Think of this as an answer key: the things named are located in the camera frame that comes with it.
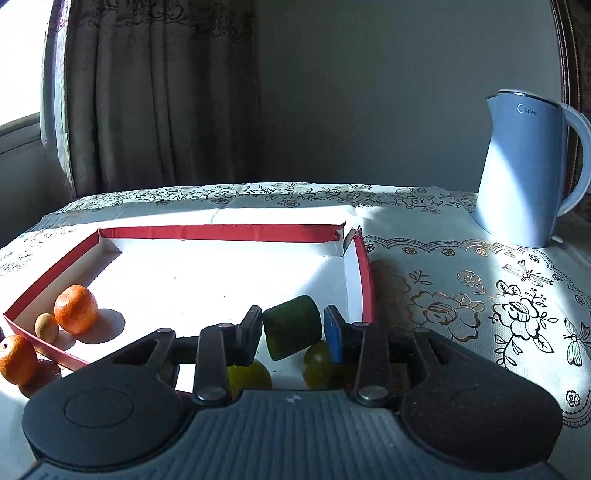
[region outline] table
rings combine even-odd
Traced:
[[[474,194],[437,187],[288,182],[86,197],[45,216],[0,249],[0,309],[51,266],[56,256],[48,252],[63,255],[99,226],[360,226],[374,275],[376,321],[429,327],[546,388],[563,411],[551,463],[568,478],[586,480],[591,476],[591,225],[567,214],[556,232],[563,242],[544,249],[515,247],[495,241],[474,223],[469,214],[474,205]],[[10,334],[4,319],[0,325]],[[26,400],[0,378],[6,479],[17,478],[33,461],[20,429]],[[499,445],[492,454],[502,455],[502,449]]]

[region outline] midea logo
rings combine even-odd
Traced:
[[[535,115],[535,116],[538,116],[538,113],[537,113],[537,112],[535,112],[534,110],[532,110],[532,109],[530,109],[530,108],[525,108],[525,107],[523,106],[523,103],[520,103],[519,105],[517,105],[517,111],[518,111],[519,113],[528,113],[528,114],[530,114],[530,115]]]

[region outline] kiwi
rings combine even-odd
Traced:
[[[35,321],[35,335],[47,343],[53,343],[57,340],[57,334],[60,328],[56,318],[51,313],[42,313]]]

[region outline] window sill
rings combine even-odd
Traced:
[[[39,113],[0,126],[0,155],[41,139]]]

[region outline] kettle handle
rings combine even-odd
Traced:
[[[558,208],[558,216],[571,211],[581,201],[591,183],[591,123],[582,113],[570,105],[561,103],[566,122],[577,132],[583,146],[583,166],[581,176],[571,194],[564,199]]]

